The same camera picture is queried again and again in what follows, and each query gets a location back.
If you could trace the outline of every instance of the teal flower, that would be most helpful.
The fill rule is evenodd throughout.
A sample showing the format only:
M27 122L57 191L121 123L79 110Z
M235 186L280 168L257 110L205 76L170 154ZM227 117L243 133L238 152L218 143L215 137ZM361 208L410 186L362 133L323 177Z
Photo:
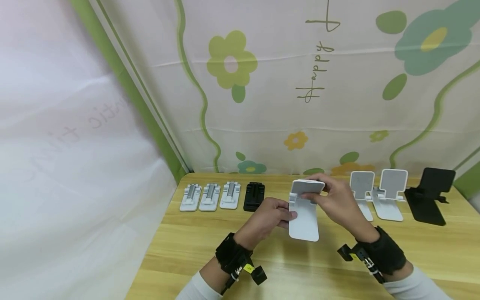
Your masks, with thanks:
M264 164L257 164L251 160L242 161L237 166L240 174L262 174L267 171Z
M444 10L425 12L405 29L395 56L405 61L408 74L427 74L468 46L470 28L479 20L478 0L459 0Z

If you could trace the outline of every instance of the foldable phone holder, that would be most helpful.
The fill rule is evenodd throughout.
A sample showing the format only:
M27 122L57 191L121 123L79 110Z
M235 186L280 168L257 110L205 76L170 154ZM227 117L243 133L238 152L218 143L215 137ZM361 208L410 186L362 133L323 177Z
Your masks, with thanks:
M353 196L364 217L370 222L373 221L373 216L368 208L367 193L372 193L374 181L375 173L371 171L353 171L350 174L350 188Z
M350 175L350 187L365 218L373 221L373 216L366 204L372 201L380 219L403 221L403 216L396 201L404 201L399 192L407 185L408 171L400 169L384 169L380 178L380 186L374 187L375 174L366 171L354 171Z
M256 211L260 204L262 204L264 197L265 186L261 182L250 182L247 184L243 210L246 212Z
M447 204L442 192L449 192L455 179L455 171L425 168L420 184L416 188L405 191L408 205L415 220L433 225L446 225L445 219L440 212L435 200Z
M187 186L180 203L181 212L193 212L197 210L201 190L202 187L198 184L189 184Z
M205 212L213 212L216 210L218 198L220 196L220 186L216 183L209 183L204 188L200 206L198 209Z
M223 186L220 208L237 209L240 197L240 185L236 181L227 181Z
M299 240L318 241L317 203L302 199L306 192L321 193L325 183L315 180L294 180L288 197L288 210L297 218L288 222L288 234Z

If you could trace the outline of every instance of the white phone stand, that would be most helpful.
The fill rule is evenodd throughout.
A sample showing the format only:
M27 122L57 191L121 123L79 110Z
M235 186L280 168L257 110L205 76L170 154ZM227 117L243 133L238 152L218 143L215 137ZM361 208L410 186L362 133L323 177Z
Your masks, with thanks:
M209 183L204 188L202 199L200 201L199 210L205 212L216 211L216 205L218 204L218 198L220 196L220 186L216 183Z
M239 204L240 185L236 181L227 181L223 186L222 199L220 200L220 208L237 209Z
M373 221L373 216L367 204L367 193L372 194L374 181L375 173L372 171L353 171L350 174L350 188L353 196L363 216L370 222Z
M288 210L297 218L288 222L288 235L294 239L318 241L317 203L301 198L306 192L319 194L325 183L315 180L294 180L288 196Z
M197 210L198 200L202 187L198 184L189 184L184 190L183 198L180 203L181 212L193 212Z
M377 216L383 220L403 221L397 201L404 201L398 195L407 186L408 171L399 169L384 169L380 178L380 186L374 188L371 195Z

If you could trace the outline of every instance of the table surface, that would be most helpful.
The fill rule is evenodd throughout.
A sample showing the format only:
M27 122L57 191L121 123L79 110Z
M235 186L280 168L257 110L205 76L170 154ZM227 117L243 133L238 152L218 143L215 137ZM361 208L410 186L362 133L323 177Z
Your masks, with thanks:
M202 266L215 254L229 232L235 232L252 214L243 211L249 182L262 182L265 197L288 201L292 180L297 175L187 174L181 180L165 216L147 250L127 295L132 299L174 299ZM183 190L190 183L204 187L227 181L241 184L236 210L180 212ZM408 186L418 180L409 179ZM450 204L437 202L447 225L424 224L413 219L406 202L398 206L403 222L380 220L369 203L373 224L380 225L405 252L407 258L434 279L454 299L480 296L480 215L455 189L446 194ZM288 231L275 228L255 249L252 259L261 265L268 279L260 286L248 277L226 293L226 299L391 299L383 287L357 261L345 262L336 252L354 239L332 222L318 207L318 242L295 240Z

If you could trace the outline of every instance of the green wavy line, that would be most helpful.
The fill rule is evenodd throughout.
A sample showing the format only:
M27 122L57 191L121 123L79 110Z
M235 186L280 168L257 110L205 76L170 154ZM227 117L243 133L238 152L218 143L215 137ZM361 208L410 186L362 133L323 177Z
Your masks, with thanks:
M153 107L153 109L154 109L154 111L155 111L158 119L160 120L160 122L162 123L163 128L165 129L165 131L162 131L161 128L160 128L160 130L161 130L164 134L165 134L165 132L166 132L166 134L168 135L168 137L169 137L169 139L170 139L170 141L171 141L171 143L169 142L170 146L173 145L173 147L174 147L175 150L176 150L176 154L178 154L177 157L178 157L179 161L181 161L182 168L185 168L184 166L187 165L187 164L185 163L185 159L184 159L183 156L181 155L180 150L178 149L177 145L175 144L175 140L173 139L172 135L171 135L170 132L168 131L167 125L166 125L165 122L163 121L162 116L160 115L160 112L158 112L158 109L156 108L156 105L155 105L152 97L150 96L150 93L148 92L148 90L147 90L144 82L142 81L142 78L140 77L140 74L138 73L137 68L135 68L135 65L134 65L132 59L130 58L130 55L128 54L127 49L125 48L123 42L121 41L120 36L119 36L119 34L117 33L117 30L116 30L115 27L113 26L113 22L110 20L110 17L107 15L107 11L105 10L105 7L103 6L103 4L102 4L102 2L101 2L100 0L97 0L96 2L97 2L98 7L100 8L100 10L102 11L102 14L103 14L103 16L105 17L105 20L107 21L110 29L112 30L113 35L114 35L115 38L117 39L117 42L118 42L121 50L123 51L123 54L125 55L128 63L130 64L130 67L131 67L132 70L133 70L133 73L135 73L135 76L137 77L137 80L138 80L138 82L140 83L140 86L141 86L142 89L144 90L145 95L146 95L147 98L148 98L148 101L150 101L150 104L152 105L152 107Z
M433 103L433 116L432 119L430 120L430 123L428 123L427 127L412 141L409 143L400 146L397 148L391 155L390 155L390 168L394 169L396 167L396 162L395 162L395 157L400 153L402 150L407 149L408 147L412 146L413 144L416 144L423 138L427 136L428 133L430 133L435 126L437 125L438 121L440 120L440 116L442 114L442 101L445 97L445 95L450 91L450 89L455 86L460 80L463 78L469 76L473 72L475 72L478 68L480 68L480 60L474 63L471 67L466 69L465 71L461 72L457 77L452 79L449 83L447 83L446 86L444 86L440 92L438 93L437 97L435 98L435 102Z
M212 137L208 133L207 127L205 125L205 115L207 114L208 100L207 100L207 96L206 96L204 90L202 89L202 87L198 83L197 79L193 75L193 72L190 69L190 65L188 64L188 61L187 61L187 55L185 54L185 48L183 46L183 34L185 32L185 10L183 9L183 3L182 3L181 0L176 0L175 3L177 5L177 10L178 10L178 13L179 13L178 32L177 32L178 33L177 43L178 43L179 55L182 59L182 65L183 65L183 68L184 68L185 72L187 73L188 77L192 81L193 85L195 85L197 87L198 91L202 95L202 100L204 102L204 106L202 107L202 112L200 113L200 123L201 123L202 131L204 132L205 137L207 138L207 140L209 142L212 143L212 145L216 149L216 156L213 160L213 165L214 165L214 168L215 168L215 172L219 173L219 171L218 171L218 159L220 158L220 155L222 154L222 150L220 149L220 146L218 145L218 143L215 142L214 139L212 139Z

